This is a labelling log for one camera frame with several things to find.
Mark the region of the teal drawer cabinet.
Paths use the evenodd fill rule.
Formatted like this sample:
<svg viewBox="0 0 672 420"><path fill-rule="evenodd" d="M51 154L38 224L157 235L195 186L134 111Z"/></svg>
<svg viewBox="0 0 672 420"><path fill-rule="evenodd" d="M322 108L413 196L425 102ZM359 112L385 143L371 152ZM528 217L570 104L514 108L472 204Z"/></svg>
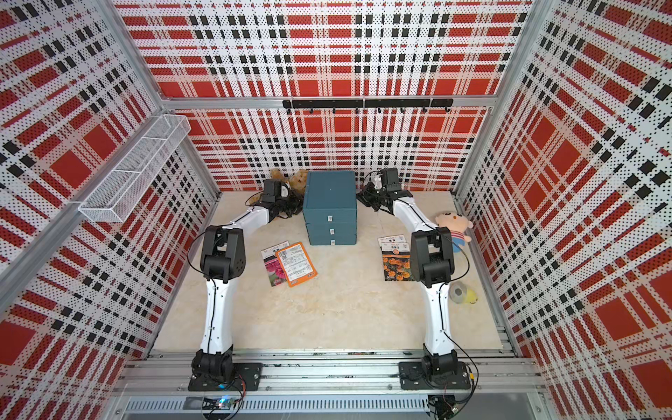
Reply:
<svg viewBox="0 0 672 420"><path fill-rule="evenodd" d="M304 223L311 246L357 243L354 171L311 171L306 179Z"/></svg>

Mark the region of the orange bordered seed bag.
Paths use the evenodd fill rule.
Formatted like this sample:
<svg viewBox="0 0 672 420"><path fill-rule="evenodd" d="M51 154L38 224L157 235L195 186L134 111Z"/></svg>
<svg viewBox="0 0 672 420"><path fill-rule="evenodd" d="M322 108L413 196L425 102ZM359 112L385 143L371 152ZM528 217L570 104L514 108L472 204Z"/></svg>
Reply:
<svg viewBox="0 0 672 420"><path fill-rule="evenodd" d="M283 269L286 283L290 288L312 280L318 276L303 243L295 243L275 253Z"/></svg>

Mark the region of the pink flower seed bag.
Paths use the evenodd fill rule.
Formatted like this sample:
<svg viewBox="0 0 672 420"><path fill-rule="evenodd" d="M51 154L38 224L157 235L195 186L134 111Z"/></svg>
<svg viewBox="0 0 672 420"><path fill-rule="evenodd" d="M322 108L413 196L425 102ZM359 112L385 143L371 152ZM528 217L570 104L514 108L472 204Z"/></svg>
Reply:
<svg viewBox="0 0 672 420"><path fill-rule="evenodd" d="M264 260L264 267L269 277L271 286L281 285L287 281L285 271L278 261L276 253L279 250L283 250L289 246L290 243L288 243L288 241L284 241L283 243L278 243L261 251L261 257L262 260Z"/></svg>

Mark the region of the orange marigold seed bag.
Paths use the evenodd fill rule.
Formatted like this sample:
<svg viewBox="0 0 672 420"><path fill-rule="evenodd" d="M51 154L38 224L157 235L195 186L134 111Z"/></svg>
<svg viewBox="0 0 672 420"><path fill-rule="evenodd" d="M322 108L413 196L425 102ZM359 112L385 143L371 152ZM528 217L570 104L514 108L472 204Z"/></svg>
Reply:
<svg viewBox="0 0 672 420"><path fill-rule="evenodd" d="M378 239L383 258L385 281L414 281L411 272L411 246L405 236L383 236Z"/></svg>

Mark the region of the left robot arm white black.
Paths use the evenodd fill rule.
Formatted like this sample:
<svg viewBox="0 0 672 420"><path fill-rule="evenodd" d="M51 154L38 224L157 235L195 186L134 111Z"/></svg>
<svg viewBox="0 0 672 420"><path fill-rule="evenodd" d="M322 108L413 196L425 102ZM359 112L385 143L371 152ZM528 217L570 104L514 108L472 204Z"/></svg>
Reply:
<svg viewBox="0 0 672 420"><path fill-rule="evenodd" d="M247 259L245 236L271 223L282 212L292 190L280 180L264 181L261 197L242 215L206 228L198 271L206 279L206 325L201 348L192 360L192 388L219 386L236 379L233 361L233 298Z"/></svg>

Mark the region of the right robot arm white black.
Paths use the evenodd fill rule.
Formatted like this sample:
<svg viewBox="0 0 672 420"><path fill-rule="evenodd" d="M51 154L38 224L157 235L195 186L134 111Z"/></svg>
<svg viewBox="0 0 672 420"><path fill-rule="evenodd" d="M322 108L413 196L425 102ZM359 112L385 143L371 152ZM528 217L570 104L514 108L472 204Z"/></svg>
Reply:
<svg viewBox="0 0 672 420"><path fill-rule="evenodd" d="M357 199L367 208L394 215L411 233L411 276L423 285L425 293L423 377L439 383L458 372L448 310L449 283L455 271L451 231L425 216L412 193L402 188L396 168L367 174Z"/></svg>

